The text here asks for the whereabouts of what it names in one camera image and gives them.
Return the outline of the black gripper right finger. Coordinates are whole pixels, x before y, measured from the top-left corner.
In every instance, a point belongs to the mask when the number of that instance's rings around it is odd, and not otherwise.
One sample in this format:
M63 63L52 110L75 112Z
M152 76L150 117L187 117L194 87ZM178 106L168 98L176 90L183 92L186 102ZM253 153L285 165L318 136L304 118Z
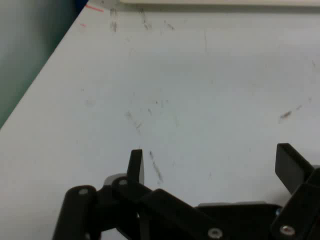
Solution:
M289 143L276 147L275 173L291 194L270 227L274 240L320 238L320 169Z

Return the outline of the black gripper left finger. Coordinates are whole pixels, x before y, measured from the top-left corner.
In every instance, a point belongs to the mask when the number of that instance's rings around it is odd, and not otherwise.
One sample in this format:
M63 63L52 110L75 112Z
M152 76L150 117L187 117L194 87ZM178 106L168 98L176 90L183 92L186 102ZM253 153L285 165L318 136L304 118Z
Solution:
M127 172L100 190L89 185L65 194L55 240L99 240L116 229L129 240L221 240L223 226L162 189L144 185L143 152L131 152Z

